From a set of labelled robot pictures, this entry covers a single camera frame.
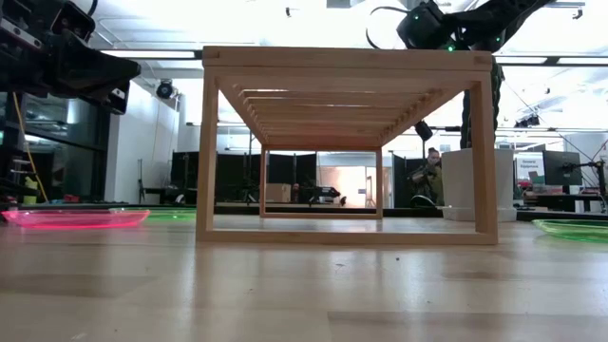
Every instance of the person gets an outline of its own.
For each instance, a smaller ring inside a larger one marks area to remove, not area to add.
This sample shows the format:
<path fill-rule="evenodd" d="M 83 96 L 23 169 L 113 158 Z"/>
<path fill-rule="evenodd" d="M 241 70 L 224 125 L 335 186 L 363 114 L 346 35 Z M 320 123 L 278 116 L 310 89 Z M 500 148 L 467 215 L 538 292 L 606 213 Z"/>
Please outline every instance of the person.
<path fill-rule="evenodd" d="M 428 150 L 427 162 L 411 174 L 416 195 L 432 200 L 436 205 L 444 205 L 444 184 L 441 174 L 441 156 L 431 147 Z"/>

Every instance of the cardboard box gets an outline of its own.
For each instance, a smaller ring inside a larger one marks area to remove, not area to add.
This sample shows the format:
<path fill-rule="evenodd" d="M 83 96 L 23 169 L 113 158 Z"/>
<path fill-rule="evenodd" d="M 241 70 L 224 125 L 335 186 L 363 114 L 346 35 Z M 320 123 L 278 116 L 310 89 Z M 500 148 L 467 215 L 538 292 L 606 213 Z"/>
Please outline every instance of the cardboard box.
<path fill-rule="evenodd" d="M 292 201 L 290 184 L 266 184 L 266 202 L 289 203 Z"/>

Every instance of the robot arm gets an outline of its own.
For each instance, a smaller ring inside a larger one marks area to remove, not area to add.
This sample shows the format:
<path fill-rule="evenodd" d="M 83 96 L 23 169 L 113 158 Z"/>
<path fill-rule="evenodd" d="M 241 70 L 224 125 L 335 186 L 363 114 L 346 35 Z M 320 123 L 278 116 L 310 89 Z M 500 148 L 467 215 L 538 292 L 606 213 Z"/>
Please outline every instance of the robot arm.
<path fill-rule="evenodd" d="M 555 0 L 489 0 L 480 7 L 444 14 L 430 0 L 412 9 L 397 27 L 411 49 L 496 52 L 536 10 Z"/>
<path fill-rule="evenodd" d="M 78 97 L 124 114 L 140 66 L 88 47 L 94 30 L 70 1 L 0 0 L 0 91 Z"/>

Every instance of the neon pink plastic tray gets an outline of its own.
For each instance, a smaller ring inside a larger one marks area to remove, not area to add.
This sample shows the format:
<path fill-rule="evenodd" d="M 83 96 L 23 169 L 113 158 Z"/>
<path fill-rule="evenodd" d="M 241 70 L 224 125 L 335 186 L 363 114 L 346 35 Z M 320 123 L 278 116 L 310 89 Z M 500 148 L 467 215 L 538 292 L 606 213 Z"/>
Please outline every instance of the neon pink plastic tray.
<path fill-rule="evenodd" d="M 33 229 L 122 228 L 140 224 L 149 210 L 111 212 L 109 210 L 17 210 L 2 212 L 8 222 Z"/>

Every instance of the neon green plastic tray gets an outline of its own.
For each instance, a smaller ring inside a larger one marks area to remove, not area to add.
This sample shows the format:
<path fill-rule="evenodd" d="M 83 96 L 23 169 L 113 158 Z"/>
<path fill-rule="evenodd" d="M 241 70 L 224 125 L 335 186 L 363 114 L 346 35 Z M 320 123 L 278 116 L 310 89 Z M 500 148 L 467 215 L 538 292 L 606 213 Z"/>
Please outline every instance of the neon green plastic tray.
<path fill-rule="evenodd" d="M 589 219 L 535 219 L 546 234 L 576 241 L 608 243 L 608 221 Z"/>
<path fill-rule="evenodd" d="M 146 221 L 191 221 L 197 218 L 197 208 L 115 208 L 112 211 L 149 210 Z"/>

